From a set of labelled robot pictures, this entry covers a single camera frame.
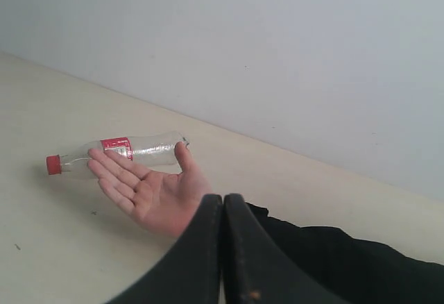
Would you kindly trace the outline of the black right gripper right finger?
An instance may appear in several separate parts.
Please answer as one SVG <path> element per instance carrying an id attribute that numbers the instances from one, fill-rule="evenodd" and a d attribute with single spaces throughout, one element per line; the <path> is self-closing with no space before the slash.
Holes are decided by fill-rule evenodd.
<path id="1" fill-rule="evenodd" d="M 345 303 L 279 249 L 240 194 L 224 198 L 221 268 L 226 303 Z"/>

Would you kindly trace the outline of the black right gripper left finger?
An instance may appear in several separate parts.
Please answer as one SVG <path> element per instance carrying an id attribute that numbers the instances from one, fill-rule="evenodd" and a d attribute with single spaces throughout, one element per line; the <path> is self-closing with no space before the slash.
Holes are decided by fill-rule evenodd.
<path id="1" fill-rule="evenodd" d="M 147 273 L 111 303 L 218 303 L 222 199 L 203 197 L 175 244 Z"/>

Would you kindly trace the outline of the black sleeved forearm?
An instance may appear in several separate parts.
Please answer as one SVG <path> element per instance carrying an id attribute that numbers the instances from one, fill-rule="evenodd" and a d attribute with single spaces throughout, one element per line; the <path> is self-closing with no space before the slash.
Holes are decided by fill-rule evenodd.
<path id="1" fill-rule="evenodd" d="M 249 206 L 277 246 L 316 282 L 349 303 L 442 303 L 443 266 L 340 228 L 298 227 Z"/>

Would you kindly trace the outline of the open bare human hand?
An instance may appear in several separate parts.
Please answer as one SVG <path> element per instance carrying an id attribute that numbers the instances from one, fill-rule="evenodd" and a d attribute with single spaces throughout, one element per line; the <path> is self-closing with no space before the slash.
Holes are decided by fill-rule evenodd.
<path id="1" fill-rule="evenodd" d="M 179 174 L 167 174 L 133 162 L 114 151 L 90 149 L 89 170 L 103 193 L 148 231 L 178 238 L 201 200 L 214 191 L 183 142 L 175 146 Z"/>

